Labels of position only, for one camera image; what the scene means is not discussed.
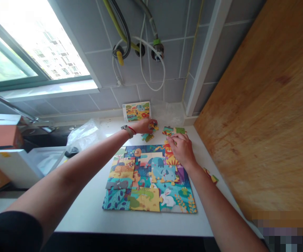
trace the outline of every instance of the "gray hose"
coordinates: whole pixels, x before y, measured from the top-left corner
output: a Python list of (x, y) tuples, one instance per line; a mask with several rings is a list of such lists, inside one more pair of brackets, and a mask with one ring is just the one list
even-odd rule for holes
[(150, 22), (150, 26), (151, 29), (153, 31), (154, 37), (155, 39), (158, 39), (158, 34), (157, 34), (157, 29), (156, 29), (156, 25), (153, 19), (152, 14), (150, 13), (150, 10), (148, 9), (148, 7), (145, 5), (145, 3), (142, 0), (134, 0), (137, 5), (144, 11), (144, 13), (146, 14), (146, 17), (148, 18), (149, 22)]
[[(125, 31), (125, 34), (126, 34), (126, 37), (127, 37), (127, 48), (126, 48), (126, 51), (123, 53), (122, 55), (122, 58), (125, 59), (127, 58), (129, 52), (131, 51), (131, 35), (129, 34), (129, 30), (128, 30), (128, 26), (126, 24), (126, 21), (121, 13), (121, 10), (119, 9), (119, 6), (117, 5), (116, 1), (115, 0), (110, 0), (110, 3), (112, 4), (115, 12), (117, 13), (118, 17), (119, 17), (119, 20), (124, 28), (124, 31)], [(112, 54), (114, 56), (114, 58), (118, 58), (117, 54), (115, 53), (115, 51), (113, 50), (112, 51)]]

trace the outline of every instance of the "hand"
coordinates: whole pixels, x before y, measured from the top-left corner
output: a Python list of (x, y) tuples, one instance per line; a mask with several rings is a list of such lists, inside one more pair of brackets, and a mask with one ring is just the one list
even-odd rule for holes
[(167, 136), (175, 158), (188, 171), (197, 165), (195, 155), (192, 150), (192, 142), (186, 134), (174, 134), (171, 137)]
[(135, 132), (137, 134), (146, 134), (146, 133), (152, 134), (153, 130), (150, 129), (149, 124), (153, 124), (154, 122), (157, 123), (157, 121), (154, 120), (154, 119), (147, 119), (147, 118), (145, 118), (145, 119), (142, 119), (142, 120), (134, 123), (131, 126), (131, 128), (133, 130), (135, 130)]

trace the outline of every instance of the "white hose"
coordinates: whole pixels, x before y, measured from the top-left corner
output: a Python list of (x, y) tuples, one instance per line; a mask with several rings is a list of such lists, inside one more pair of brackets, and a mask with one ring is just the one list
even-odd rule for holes
[[(143, 18), (143, 25), (142, 25), (142, 30), (141, 30), (141, 34), (140, 34), (140, 37), (142, 37), (142, 34), (143, 34), (143, 27), (145, 25), (145, 16)], [(148, 87), (153, 90), (153, 91), (159, 91), (163, 85), (164, 85), (164, 82), (165, 82), (165, 64), (164, 64), (164, 61), (162, 59), (162, 56), (158, 53), (158, 51), (156, 51), (156, 49), (154, 47), (152, 47), (148, 42), (146, 42), (145, 40), (143, 40), (142, 38), (140, 37), (136, 37), (136, 36), (133, 36), (133, 38), (137, 39), (140, 41), (140, 67), (141, 67), (141, 73), (142, 73), (142, 76), (143, 76), (143, 79), (145, 80), (146, 84), (148, 85)], [(115, 46), (115, 50), (117, 49), (117, 47), (119, 46), (119, 44), (122, 42), (123, 40), (120, 40), (116, 46)], [(147, 82), (146, 78), (145, 78), (145, 75), (143, 74), (143, 69), (142, 69), (142, 52), (141, 52), (141, 45), (142, 43), (144, 43), (146, 46), (148, 46), (151, 50), (154, 51), (154, 53), (156, 54), (156, 56), (159, 57), (159, 59), (161, 60), (161, 63), (162, 63), (162, 66), (163, 66), (163, 82), (162, 82), (162, 85), (158, 88), (158, 89), (153, 89), (151, 86), (149, 86), (149, 83)], [(115, 68), (114, 68), (114, 57), (112, 57), (112, 66), (113, 66), (113, 71), (114, 71), (114, 74), (115, 74), (115, 77), (116, 79), (119, 81), (119, 78), (117, 76), (117, 73), (115, 72)]]

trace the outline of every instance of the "wooden cutting board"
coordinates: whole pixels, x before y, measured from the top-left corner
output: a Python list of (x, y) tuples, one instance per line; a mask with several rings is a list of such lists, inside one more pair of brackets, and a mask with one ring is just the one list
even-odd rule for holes
[(195, 127), (247, 219), (303, 211), (303, 1), (266, 2)]

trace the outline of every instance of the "person's left hand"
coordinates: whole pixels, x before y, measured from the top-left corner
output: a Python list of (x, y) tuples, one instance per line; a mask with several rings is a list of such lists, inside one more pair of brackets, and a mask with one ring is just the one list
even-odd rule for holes
[(153, 124), (154, 122), (157, 123), (157, 121), (154, 119), (144, 118), (141, 121), (134, 123), (131, 128), (135, 130), (137, 134), (152, 134), (153, 130), (150, 129), (149, 124)]

